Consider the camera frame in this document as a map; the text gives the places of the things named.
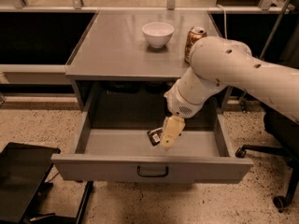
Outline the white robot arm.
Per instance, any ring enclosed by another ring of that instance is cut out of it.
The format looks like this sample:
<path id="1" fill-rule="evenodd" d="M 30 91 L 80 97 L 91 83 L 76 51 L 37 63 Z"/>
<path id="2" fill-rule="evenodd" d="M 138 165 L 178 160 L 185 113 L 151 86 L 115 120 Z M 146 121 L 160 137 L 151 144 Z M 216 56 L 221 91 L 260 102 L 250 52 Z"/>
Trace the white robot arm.
<path id="1" fill-rule="evenodd" d="M 161 145 L 173 146 L 185 120 L 209 97 L 228 86 L 243 90 L 296 122 L 299 120 L 299 70 L 251 56 L 242 42 L 207 36 L 192 45 L 190 67 L 164 95 L 171 116 L 164 120 Z"/>

